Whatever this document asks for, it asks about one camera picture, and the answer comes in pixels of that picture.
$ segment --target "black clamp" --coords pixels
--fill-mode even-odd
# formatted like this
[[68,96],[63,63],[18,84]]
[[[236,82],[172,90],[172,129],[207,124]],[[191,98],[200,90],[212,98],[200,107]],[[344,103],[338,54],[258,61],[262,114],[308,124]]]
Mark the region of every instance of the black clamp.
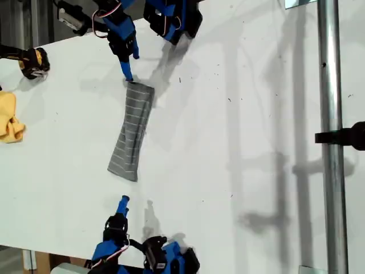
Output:
[[133,40],[136,39],[136,32],[122,40],[114,31],[108,31],[109,47],[113,54],[116,55],[121,62],[129,62],[129,56],[133,53]]
[[151,269],[153,273],[161,273],[166,265],[166,255],[162,246],[167,242],[166,237],[155,236],[143,243],[143,253],[146,256],[145,269]]
[[[57,19],[71,28],[78,36],[83,36],[88,29],[92,28],[92,19],[87,16],[82,7],[71,5],[63,0],[56,4],[58,12]],[[106,33],[108,28],[98,21],[94,22],[94,29]]]
[[188,248],[182,256],[185,260],[185,273],[197,273],[200,263],[193,248]]
[[43,76],[50,70],[50,62],[47,53],[41,47],[23,51],[19,66],[23,75],[29,80]]
[[353,146],[356,150],[365,151],[365,122],[357,122],[351,128],[315,134],[316,144],[338,144]]
[[115,213],[105,223],[103,241],[113,240],[116,245],[124,246],[127,241],[128,220],[122,213]]

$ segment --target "white tabletop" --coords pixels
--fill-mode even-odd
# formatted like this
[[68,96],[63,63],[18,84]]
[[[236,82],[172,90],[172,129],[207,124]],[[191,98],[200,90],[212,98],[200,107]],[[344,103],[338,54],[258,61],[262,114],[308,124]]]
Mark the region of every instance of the white tabletop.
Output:
[[[343,122],[364,120],[365,6],[341,10]],[[125,108],[125,82],[105,39],[47,45],[43,82],[0,61],[17,96],[24,140],[0,146],[0,244],[90,258],[104,222],[129,195],[129,232],[193,246],[200,273],[326,269],[317,6],[208,0],[197,38],[170,45],[136,22],[132,72],[156,89],[139,181],[107,171]],[[345,148],[350,270],[365,246],[365,154]],[[121,263],[142,266],[132,248]]]

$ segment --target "gray towel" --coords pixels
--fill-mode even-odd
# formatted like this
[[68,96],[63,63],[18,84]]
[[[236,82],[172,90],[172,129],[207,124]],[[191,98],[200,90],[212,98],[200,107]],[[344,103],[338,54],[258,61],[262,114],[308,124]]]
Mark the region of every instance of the gray towel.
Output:
[[116,142],[108,170],[127,180],[137,181],[139,151],[151,112],[155,89],[140,83],[128,83],[124,123]]

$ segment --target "silver pole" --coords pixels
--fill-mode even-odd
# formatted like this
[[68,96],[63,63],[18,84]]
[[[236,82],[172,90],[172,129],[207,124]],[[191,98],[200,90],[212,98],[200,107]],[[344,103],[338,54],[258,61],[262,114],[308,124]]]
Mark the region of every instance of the silver pole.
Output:
[[[318,0],[322,132],[342,128],[338,0]],[[343,147],[322,145],[329,274],[348,274]]]
[[53,3],[51,0],[28,0],[31,3],[33,47],[54,42]]

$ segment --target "yellow towel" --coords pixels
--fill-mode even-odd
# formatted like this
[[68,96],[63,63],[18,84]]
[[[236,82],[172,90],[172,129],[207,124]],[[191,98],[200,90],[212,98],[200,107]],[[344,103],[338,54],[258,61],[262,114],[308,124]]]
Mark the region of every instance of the yellow towel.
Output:
[[15,117],[15,95],[0,91],[0,142],[13,143],[23,139],[25,125]]

